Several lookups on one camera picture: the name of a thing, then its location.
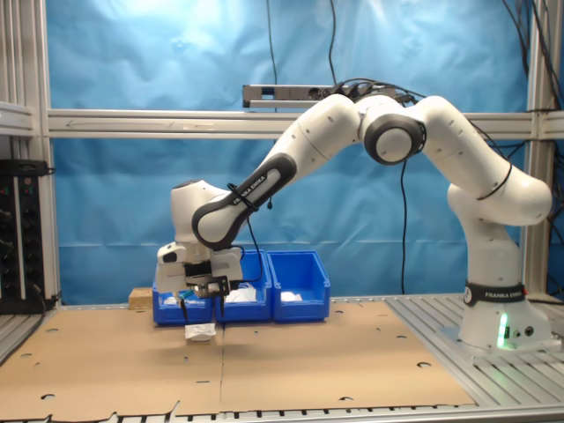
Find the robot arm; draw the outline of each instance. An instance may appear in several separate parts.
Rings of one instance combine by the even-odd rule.
[[[386,95],[356,103],[331,95],[301,115],[239,187],[217,189],[199,181],[173,189],[176,236],[159,251],[158,284],[177,278],[173,286],[200,286],[204,295],[236,288],[232,283],[242,279],[241,252],[232,243],[249,215],[280,189],[358,143],[383,165],[423,152],[451,182],[449,205],[468,242],[468,308],[460,338],[482,349],[545,347],[552,339],[550,324],[525,299],[519,250],[505,226],[545,219],[551,192],[495,153],[464,115],[440,97],[404,108]],[[171,256],[171,250],[178,254]],[[507,321],[511,331],[503,326],[500,338],[501,322]]]
[[[429,97],[403,108],[385,95],[358,103],[331,95],[286,130],[245,182],[195,210],[193,234],[210,249],[229,249],[245,220],[269,197],[359,142],[384,165],[422,151],[453,185],[481,201],[479,214],[488,221],[533,225],[550,211],[548,187],[512,168],[445,99]]]
[[[247,180],[196,210],[193,234],[210,249],[229,249],[245,220],[268,198],[358,143],[359,126],[356,105],[345,96],[320,102],[282,134]]]

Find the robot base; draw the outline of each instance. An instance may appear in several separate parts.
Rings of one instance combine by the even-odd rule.
[[[438,335],[453,353],[472,364],[485,358],[561,350],[546,315],[527,300],[466,307],[460,330],[446,327]]]
[[[459,329],[457,327],[445,327],[437,331],[437,336],[444,341],[452,353],[473,366],[484,366],[486,359],[491,361],[497,358],[527,353],[559,353],[562,350],[562,342],[557,338],[547,339],[534,347],[529,346],[517,349],[477,348],[461,341],[458,337],[458,332]]]

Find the metal grating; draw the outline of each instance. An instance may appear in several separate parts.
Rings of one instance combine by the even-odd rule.
[[[273,422],[315,420],[337,421],[456,421],[477,419],[499,422],[564,421],[564,353],[523,354],[506,359],[484,360],[476,366],[459,359],[437,335],[442,327],[462,322],[462,296],[413,295],[401,297],[336,298],[333,302],[384,301],[417,334],[442,365],[461,383],[476,405],[411,408],[374,408],[339,410],[298,410],[279,412],[223,412],[218,415],[176,416],[174,410],[161,416],[112,416],[104,423],[169,423],[223,420],[229,422]],[[556,332],[564,334],[564,308],[539,305],[553,321]],[[63,309],[127,308],[127,305],[74,306]],[[0,348],[4,326],[14,316],[0,317]],[[22,316],[24,321],[29,316]]]
[[[40,315],[0,315],[0,362],[19,344],[41,318]]]

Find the cardboard surface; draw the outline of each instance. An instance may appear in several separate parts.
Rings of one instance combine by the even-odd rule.
[[[383,303],[217,329],[186,343],[150,312],[58,312],[0,367],[0,420],[165,414],[179,401],[177,415],[473,403]]]
[[[383,303],[333,305],[327,323],[230,327],[224,346],[223,409],[473,404]]]
[[[60,311],[0,367],[0,420],[166,414],[179,400],[219,412],[221,340],[187,346],[150,312]]]

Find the blue bin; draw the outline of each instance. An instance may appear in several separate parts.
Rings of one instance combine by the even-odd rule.
[[[165,304],[165,299],[172,293],[159,293],[156,282],[152,283],[152,319],[157,324],[186,324],[180,304]],[[190,295],[186,300],[188,323],[209,323],[213,320],[213,301]]]
[[[223,315],[219,305],[219,297],[215,299],[216,322],[265,322],[271,319],[271,273],[268,269],[266,254],[260,250],[263,261],[263,277],[249,283],[256,289],[256,302],[226,302]],[[243,279],[255,279],[260,276],[261,268],[256,251],[245,250],[241,259]]]
[[[267,256],[276,322],[319,322],[329,316],[330,281],[315,251],[272,251]],[[282,301],[285,291],[298,293],[302,301]]]

